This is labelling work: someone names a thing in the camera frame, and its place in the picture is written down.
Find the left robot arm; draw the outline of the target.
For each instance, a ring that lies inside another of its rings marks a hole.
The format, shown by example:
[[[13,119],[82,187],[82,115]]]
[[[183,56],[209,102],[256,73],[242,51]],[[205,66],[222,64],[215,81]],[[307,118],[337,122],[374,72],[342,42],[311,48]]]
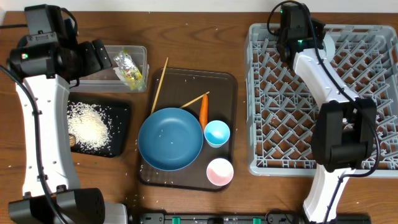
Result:
[[[127,223],[127,208],[83,189],[68,142],[70,82],[111,66],[100,40],[30,40],[4,68],[16,83],[26,145],[23,198],[9,204],[15,223]]]

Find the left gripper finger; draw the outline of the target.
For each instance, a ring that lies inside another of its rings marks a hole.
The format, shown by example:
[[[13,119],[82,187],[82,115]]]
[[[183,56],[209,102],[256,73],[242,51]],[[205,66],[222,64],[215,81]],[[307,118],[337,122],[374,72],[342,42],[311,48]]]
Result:
[[[81,43],[84,76],[91,75],[101,70],[96,50],[90,42]]]
[[[95,49],[95,53],[98,59],[98,63],[100,64],[102,69],[111,68],[113,65],[111,63],[111,59],[106,51],[106,48],[103,44],[102,40],[94,40],[92,41],[93,47]]]

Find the dark blue plate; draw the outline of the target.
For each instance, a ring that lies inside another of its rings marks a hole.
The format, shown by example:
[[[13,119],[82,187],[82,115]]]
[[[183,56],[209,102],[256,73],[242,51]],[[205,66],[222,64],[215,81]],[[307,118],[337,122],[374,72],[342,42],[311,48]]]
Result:
[[[137,141],[141,156],[149,165],[175,171],[189,166],[199,156],[203,130],[188,111],[164,108],[143,122]]]

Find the yellow snack wrapper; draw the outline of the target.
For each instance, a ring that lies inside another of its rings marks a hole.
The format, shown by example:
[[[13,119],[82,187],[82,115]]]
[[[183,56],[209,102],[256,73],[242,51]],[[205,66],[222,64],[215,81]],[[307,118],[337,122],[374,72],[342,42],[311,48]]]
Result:
[[[114,58],[117,67],[127,78],[132,91],[143,89],[144,78],[126,49],[122,49]]]

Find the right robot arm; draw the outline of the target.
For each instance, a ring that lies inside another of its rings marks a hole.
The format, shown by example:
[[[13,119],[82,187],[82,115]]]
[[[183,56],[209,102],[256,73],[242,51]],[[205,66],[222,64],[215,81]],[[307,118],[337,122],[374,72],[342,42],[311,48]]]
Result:
[[[347,181],[359,175],[362,161],[380,148],[376,104],[350,90],[330,65],[324,23],[305,16],[280,22],[277,50],[283,62],[306,84],[319,107],[311,148],[316,173],[303,210],[310,223],[336,220],[336,207]]]

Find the light blue bowl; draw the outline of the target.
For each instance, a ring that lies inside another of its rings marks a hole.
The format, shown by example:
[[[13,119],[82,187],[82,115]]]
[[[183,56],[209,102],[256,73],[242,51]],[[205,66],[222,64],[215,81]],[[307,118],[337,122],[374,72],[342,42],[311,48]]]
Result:
[[[335,43],[329,34],[325,34],[323,38],[323,48],[326,52],[326,58],[331,62],[335,56]]]

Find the white napkin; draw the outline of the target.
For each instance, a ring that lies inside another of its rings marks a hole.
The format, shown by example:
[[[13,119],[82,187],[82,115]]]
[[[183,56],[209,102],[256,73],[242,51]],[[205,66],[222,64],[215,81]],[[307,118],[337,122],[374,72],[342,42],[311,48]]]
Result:
[[[127,78],[123,75],[123,73],[120,71],[118,67],[113,68],[116,76],[126,85],[129,86],[129,82]]]

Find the pile of white rice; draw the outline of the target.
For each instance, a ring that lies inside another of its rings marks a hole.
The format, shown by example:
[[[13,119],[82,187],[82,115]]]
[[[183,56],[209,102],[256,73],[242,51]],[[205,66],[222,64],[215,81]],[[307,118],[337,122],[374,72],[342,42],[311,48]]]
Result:
[[[94,154],[110,151],[115,118],[110,106],[69,101],[67,109],[68,131],[76,137],[81,152]]]

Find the brown walnut-like food piece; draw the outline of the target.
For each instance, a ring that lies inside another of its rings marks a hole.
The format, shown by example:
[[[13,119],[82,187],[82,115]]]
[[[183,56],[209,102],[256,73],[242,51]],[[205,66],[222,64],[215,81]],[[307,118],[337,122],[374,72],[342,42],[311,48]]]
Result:
[[[76,137],[70,134],[69,139],[70,139],[70,147],[74,147],[76,145]]]

